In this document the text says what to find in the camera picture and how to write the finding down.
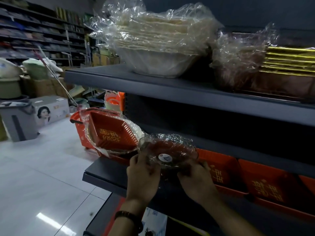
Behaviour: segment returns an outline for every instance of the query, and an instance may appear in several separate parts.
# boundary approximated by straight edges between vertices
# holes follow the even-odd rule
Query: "person's left hand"
[[[155,196],[160,182],[161,166],[147,164],[147,154],[142,152],[130,159],[130,166],[127,168],[128,200],[136,200],[141,204],[148,205]]]

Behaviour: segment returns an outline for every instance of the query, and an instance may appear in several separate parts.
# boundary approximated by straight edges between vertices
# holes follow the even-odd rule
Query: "white tile floor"
[[[82,236],[111,194],[82,181],[98,158],[69,119],[37,139],[0,143],[0,235]]]

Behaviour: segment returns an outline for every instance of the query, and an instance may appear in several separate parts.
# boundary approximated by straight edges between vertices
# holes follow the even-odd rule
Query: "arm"
[[[224,234],[228,236],[264,236],[220,199],[206,162],[201,166],[191,161],[190,165],[190,176],[178,173],[180,183],[186,194],[215,219]]]
[[[142,219],[148,203],[157,192],[160,182],[161,168],[156,164],[146,164],[146,154],[139,154],[130,159],[127,168],[128,185],[126,201],[120,210],[132,213]],[[119,217],[115,220],[108,236],[136,236],[137,229],[132,220]]]

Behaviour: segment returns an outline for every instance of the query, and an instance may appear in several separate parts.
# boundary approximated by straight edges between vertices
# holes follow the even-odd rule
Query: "label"
[[[163,161],[163,162],[171,162],[173,160],[172,157],[167,154],[160,154],[158,155],[158,158],[160,159],[160,161]]]

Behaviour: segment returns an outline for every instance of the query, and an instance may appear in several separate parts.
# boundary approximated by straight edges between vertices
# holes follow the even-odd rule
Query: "dark bracelet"
[[[127,211],[117,211],[115,214],[115,219],[119,217],[126,217],[130,219],[132,222],[134,222],[135,226],[138,229],[138,234],[142,232],[143,230],[143,224],[141,222],[141,219],[137,217],[136,215],[129,213]]]

